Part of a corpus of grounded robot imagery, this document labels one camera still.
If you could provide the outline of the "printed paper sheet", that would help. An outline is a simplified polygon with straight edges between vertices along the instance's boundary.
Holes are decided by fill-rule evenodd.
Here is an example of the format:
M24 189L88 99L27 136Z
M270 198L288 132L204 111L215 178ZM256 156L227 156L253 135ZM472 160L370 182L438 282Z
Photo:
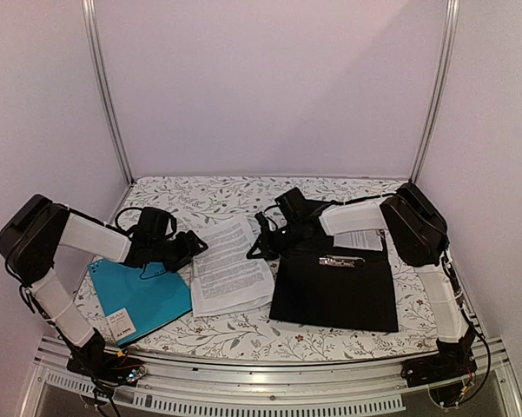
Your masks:
M245 312L267 305L274 277L267 262L248 259L254 233L238 215L200 231L208 248L194 257L190 291L195 318Z
M381 251L384 244L377 229L346 232L334 236L336 248Z

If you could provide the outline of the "black clip folder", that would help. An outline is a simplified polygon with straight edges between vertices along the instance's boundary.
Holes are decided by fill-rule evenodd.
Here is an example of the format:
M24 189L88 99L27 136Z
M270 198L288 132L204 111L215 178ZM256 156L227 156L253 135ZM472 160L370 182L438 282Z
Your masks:
M399 330L385 230L381 251L336 248L317 235L281 256L269 316L294 324Z

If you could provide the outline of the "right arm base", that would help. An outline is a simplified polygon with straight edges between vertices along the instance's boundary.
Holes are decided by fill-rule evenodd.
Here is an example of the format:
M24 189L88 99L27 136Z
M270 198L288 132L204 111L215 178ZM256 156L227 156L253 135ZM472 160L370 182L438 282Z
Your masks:
M477 364L472 354L472 343L475 334L468 330L455 343L436 341L438 353L406 360L402 363L401 377L409 387L447 381L467 376L469 381L457 381L451 386L434 389L431 399L440 407L450 408L459 406L471 385Z

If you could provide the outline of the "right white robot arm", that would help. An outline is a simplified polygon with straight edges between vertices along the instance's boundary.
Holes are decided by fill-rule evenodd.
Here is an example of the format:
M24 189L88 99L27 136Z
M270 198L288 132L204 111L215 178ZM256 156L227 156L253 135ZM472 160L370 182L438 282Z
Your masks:
M426 291L437 324L440 348L432 361L438 378L449 379L466 362L459 347L471 345L476 336L466 317L461 289L451 264L445 218L412 182L394 192L359 197L347 202L308 200L293 188L275 200L286 224L271 228L259 212L255 219L261 232L247 253L250 260L275 260L317 235L337 238L368 230L385 230L400 259L412 267Z

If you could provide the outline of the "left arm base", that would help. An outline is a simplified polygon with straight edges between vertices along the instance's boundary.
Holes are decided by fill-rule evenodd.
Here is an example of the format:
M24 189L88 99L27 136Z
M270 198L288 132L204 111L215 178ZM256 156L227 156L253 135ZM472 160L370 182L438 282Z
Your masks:
M72 373L88 376L109 387L135 387L148 372L143 361L124 351L122 355L107 352L105 340L96 329L81 347L63 334L62 338L70 351L67 369Z

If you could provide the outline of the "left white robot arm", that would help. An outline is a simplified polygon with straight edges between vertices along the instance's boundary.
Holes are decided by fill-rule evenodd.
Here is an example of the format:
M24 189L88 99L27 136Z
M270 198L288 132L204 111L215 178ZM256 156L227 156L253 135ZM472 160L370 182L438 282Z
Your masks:
M62 248L99 256L130 268L161 263L169 272L187 266L208 248L191 230L180 230L166 210L137 208L135 224L106 223L40 194L33 195L0 230L0 255L33 308L72 345L94 377L112 368L108 353L89 343L96 331L83 317L56 272Z

